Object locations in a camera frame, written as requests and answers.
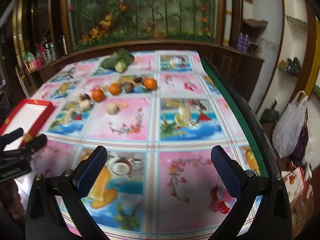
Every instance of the patterned plastic tablecloth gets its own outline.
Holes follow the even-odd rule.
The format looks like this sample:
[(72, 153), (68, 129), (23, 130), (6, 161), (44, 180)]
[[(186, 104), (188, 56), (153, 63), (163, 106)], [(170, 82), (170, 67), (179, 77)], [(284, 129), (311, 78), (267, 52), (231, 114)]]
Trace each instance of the patterned plastic tablecloth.
[[(210, 160), (221, 145), (243, 169), (260, 171), (237, 119), (194, 51), (135, 52), (134, 62), (119, 74), (104, 70), (107, 56), (65, 66), (33, 99), (56, 107), (40, 133), (47, 146), (32, 160), (33, 171), (17, 180), (24, 204), (34, 176), (59, 176), (74, 169), (96, 146), (108, 160), (90, 194), (82, 199), (93, 219), (111, 239), (207, 239), (235, 203)], [(149, 91), (136, 77), (153, 77)], [(79, 93), (114, 82), (134, 83), (133, 93), (106, 92), (103, 102), (81, 111)], [(106, 106), (120, 111), (109, 115)], [(257, 198), (242, 232), (257, 211)], [(70, 230), (76, 228), (59, 199)]]

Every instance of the metal screw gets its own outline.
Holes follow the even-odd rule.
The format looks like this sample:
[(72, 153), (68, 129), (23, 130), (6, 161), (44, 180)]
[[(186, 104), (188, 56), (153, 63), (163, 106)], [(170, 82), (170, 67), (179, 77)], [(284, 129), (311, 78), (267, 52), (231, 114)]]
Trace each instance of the metal screw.
[(66, 177), (69, 177), (71, 174), (72, 174), (72, 170), (65, 170), (63, 172), (63, 175), (66, 176)]
[(247, 174), (249, 177), (253, 177), (254, 176), (254, 172), (251, 170), (246, 170), (245, 174)]
[(37, 174), (35, 178), (36, 178), (36, 180), (41, 180), (42, 179), (42, 174), (41, 173)]
[(277, 180), (281, 180), (282, 179), (282, 176), (280, 174), (276, 174), (276, 179)]

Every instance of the person's hand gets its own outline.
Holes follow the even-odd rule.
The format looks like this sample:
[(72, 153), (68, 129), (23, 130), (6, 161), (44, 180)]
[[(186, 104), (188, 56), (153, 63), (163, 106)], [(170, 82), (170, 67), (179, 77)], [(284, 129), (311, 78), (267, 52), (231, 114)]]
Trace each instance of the person's hand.
[(0, 185), (0, 191), (2, 191), (2, 198), (6, 200), (7, 206), (5, 208), (12, 214), (15, 219), (23, 217), (23, 206), (21, 204), (21, 197), (18, 193), (18, 186), (16, 182), (10, 180)]

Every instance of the green table edge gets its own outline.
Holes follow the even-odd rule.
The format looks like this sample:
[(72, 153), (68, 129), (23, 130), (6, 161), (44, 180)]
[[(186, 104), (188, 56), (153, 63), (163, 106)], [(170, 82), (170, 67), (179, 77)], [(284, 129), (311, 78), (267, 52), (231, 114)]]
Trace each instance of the green table edge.
[(251, 147), (253, 155), (256, 158), (261, 176), (268, 177), (267, 170), (266, 170), (266, 167), (264, 165), (264, 162), (263, 162), (263, 159), (261, 156), (261, 152), (260, 152), (258, 145), (256, 144), (255, 139), (253, 138), (251, 130), (248, 127), (244, 117), (242, 116), (238, 106), (236, 105), (236, 103), (234, 102), (232, 97), (229, 95), (229, 93), (226, 91), (226, 89), (224, 88), (224, 85), (221, 83), (220, 79), (215, 75), (215, 73), (207, 65), (207, 63), (201, 59), (201, 64), (203, 66), (204, 71), (207, 73), (207, 75), (213, 81), (215, 86), (218, 88), (219, 92), (222, 94), (223, 98), (226, 100), (230, 109), (232, 110), (233, 114), (235, 115), (237, 121), (239, 122), (239, 125), (240, 125), (242, 131), (244, 132), (244, 135), (247, 138), (248, 143)]

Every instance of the orange fruit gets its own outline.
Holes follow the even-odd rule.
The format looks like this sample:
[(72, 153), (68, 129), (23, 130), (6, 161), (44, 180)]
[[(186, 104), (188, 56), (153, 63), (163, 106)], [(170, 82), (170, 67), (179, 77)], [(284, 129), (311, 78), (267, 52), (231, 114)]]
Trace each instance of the orange fruit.
[(113, 83), (109, 86), (109, 92), (111, 93), (111, 95), (116, 96), (119, 95), (121, 93), (121, 87), (119, 84), (117, 83)]
[(95, 89), (92, 91), (92, 99), (96, 102), (101, 102), (106, 96), (101, 89)]
[(142, 84), (149, 90), (157, 89), (157, 81), (154, 78), (144, 78)]

